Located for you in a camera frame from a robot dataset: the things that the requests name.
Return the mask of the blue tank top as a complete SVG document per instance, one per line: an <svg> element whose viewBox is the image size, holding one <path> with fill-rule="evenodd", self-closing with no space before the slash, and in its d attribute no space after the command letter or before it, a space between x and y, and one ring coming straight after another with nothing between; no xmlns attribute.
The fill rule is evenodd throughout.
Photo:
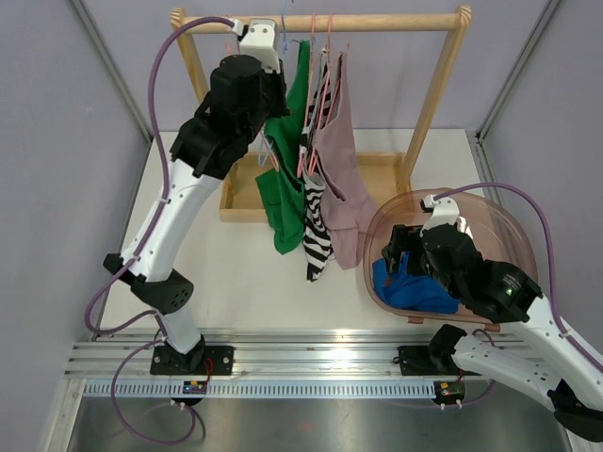
<svg viewBox="0 0 603 452"><path fill-rule="evenodd" d="M410 253L403 256L397 273L389 274L383 258L372 264L372 286L378 299L390 308L456 314L460 301L451 297L433 278L407 273Z"/></svg>

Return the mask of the blue wire hanger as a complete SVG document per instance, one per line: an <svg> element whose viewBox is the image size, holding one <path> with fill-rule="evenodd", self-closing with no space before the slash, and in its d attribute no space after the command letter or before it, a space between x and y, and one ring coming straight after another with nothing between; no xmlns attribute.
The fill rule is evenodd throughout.
<svg viewBox="0 0 603 452"><path fill-rule="evenodd" d="M280 8L280 14L279 14L279 17L281 19L281 32L280 32L281 46L280 46L280 51L279 51L280 58L284 58L286 56L289 45L292 42L292 40L289 40L287 38L285 18L286 18L288 6L294 5L294 4L295 4L294 0L290 0L290 1L283 0L281 2L281 8ZM267 165L267 163L270 163L275 169L279 168L279 163L276 158L276 155L275 155L274 151L272 150L271 145L269 144L269 141L266 137L265 129L262 129L262 131L260 132L260 146L259 146L259 151L258 151L258 156L257 156L257 164L260 168L264 168Z"/></svg>

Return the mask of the green tank top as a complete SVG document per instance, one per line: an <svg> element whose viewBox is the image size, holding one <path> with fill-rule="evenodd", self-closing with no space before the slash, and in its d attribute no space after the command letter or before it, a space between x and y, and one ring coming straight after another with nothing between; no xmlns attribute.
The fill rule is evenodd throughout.
<svg viewBox="0 0 603 452"><path fill-rule="evenodd" d="M286 95L290 114L268 120L264 128L278 167L255 178L269 226L274 231L274 248L281 254L296 249L304 233L305 195L297 168L309 85L310 49L309 41L299 43L297 70Z"/></svg>

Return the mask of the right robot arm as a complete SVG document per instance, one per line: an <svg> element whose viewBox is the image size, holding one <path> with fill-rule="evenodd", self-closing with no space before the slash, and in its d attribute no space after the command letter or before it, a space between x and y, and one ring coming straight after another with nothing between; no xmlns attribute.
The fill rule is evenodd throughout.
<svg viewBox="0 0 603 452"><path fill-rule="evenodd" d="M430 367L481 374L541 403L567 430L602 440L602 356L553 314L551 301L521 268L485 260L470 235L444 224L392 229L382 255L388 272L437 281L472 313L505 324L543 363L529 362L449 324L427 346Z"/></svg>

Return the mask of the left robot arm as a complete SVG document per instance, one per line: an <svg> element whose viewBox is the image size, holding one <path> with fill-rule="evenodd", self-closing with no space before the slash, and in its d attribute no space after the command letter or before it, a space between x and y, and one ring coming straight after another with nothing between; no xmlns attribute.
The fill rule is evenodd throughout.
<svg viewBox="0 0 603 452"><path fill-rule="evenodd" d="M210 75L210 90L171 145L168 186L155 203L160 217L147 217L130 246L104 260L105 269L158 312L166 339L158 356L170 375L196 373L205 348L187 310L194 285L174 269L176 254L205 201L248 152L266 121L288 115L285 92L282 60L225 57Z"/></svg>

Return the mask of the pink hanger of striped top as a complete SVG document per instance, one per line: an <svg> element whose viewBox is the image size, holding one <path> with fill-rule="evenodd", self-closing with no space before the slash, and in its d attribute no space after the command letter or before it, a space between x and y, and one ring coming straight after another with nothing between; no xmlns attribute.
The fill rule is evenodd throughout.
<svg viewBox="0 0 603 452"><path fill-rule="evenodd" d="M318 31L318 16L312 14L310 37L310 67L308 72L308 91L306 108L304 112L303 128L301 130L301 143L297 175L302 176L304 171L314 171L316 157L313 151L314 134L319 127L324 113L324 104L328 96L330 77L330 43L327 42L319 51L316 49L316 33Z"/></svg>

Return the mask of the pink tank top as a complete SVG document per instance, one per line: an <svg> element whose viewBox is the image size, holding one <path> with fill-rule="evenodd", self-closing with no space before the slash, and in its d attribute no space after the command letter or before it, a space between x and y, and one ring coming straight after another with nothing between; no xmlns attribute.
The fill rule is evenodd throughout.
<svg viewBox="0 0 603 452"><path fill-rule="evenodd" d="M326 185L320 202L322 218L335 260L348 270L362 261L368 227L378 205L367 190L357 162L346 51L338 55L336 68L334 97L326 122L316 131L314 145Z"/></svg>

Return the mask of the black white striped tank top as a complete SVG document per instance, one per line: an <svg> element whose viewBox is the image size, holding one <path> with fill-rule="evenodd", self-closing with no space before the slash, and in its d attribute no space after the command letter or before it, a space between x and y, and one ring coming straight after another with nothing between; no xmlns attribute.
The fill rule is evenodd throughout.
<svg viewBox="0 0 603 452"><path fill-rule="evenodd" d="M326 184L318 172L302 174L305 196L305 218L302 246L306 259L306 280L314 283L323 273L333 255L332 241L327 232L320 210Z"/></svg>

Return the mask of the translucent pink plastic basket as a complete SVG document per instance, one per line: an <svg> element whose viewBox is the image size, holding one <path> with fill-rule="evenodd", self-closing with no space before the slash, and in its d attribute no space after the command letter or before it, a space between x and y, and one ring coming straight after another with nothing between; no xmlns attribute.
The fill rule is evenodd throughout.
<svg viewBox="0 0 603 452"><path fill-rule="evenodd" d="M473 323L487 331L498 332L500 326L472 313L460 303L456 314L397 310L380 301L372 286L372 264L382 257L382 248L389 242L394 225L422 226L429 215L420 202L429 190L405 192L383 204L371 220L364 245L363 271L367 292L373 301L392 315L403 316L410 323L422 324L425 320L440 322ZM514 264L524 270L534 281L538 280L537 265L529 239L513 215L496 203L471 193L453 196L460 210L459 229L472 236L476 249L485 259Z"/></svg>

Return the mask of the wooden clothes rack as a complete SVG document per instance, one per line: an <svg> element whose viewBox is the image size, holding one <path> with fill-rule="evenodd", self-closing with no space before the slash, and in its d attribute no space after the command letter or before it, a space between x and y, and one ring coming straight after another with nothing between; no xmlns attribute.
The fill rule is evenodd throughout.
<svg viewBox="0 0 603 452"><path fill-rule="evenodd" d="M329 16L318 16L318 31L327 32ZM370 195L384 203L411 188L411 175L445 92L450 74L471 23L471 7L460 5L447 14L344 14L334 16L334 32L445 32L447 34L435 66L423 106L407 151L371 145L357 154L357 162ZM286 31L311 32L310 15L285 18ZM226 176L218 209L223 222L265 223L267 217L255 178L262 172L254 167L254 153L243 157Z"/></svg>

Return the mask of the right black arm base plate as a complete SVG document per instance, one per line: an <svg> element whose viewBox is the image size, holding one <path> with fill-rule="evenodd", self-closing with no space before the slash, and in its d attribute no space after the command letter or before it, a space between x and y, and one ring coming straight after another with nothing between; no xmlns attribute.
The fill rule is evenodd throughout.
<svg viewBox="0 0 603 452"><path fill-rule="evenodd" d="M477 377L479 373L464 371L448 355L431 353L427 346L399 346L391 360L403 376L407 377L454 377L462 374Z"/></svg>

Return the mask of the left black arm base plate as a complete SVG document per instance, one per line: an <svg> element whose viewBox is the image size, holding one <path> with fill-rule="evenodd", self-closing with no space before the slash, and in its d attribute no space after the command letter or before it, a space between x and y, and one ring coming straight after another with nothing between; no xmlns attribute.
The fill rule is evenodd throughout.
<svg viewBox="0 0 603 452"><path fill-rule="evenodd" d="M154 376L231 376L235 349L230 346L208 346L178 353L170 345L154 348L150 374Z"/></svg>

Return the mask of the aluminium rail base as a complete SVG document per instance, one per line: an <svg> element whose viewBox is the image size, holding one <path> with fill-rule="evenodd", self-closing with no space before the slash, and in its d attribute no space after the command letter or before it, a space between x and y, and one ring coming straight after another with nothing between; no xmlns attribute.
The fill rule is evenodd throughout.
<svg viewBox="0 0 603 452"><path fill-rule="evenodd" d="M233 379L390 379L400 346L424 346L431 330L244 331L208 329L210 346L234 349ZM131 328L73 345L66 378L108 378L134 351L158 338L155 328Z"/></svg>

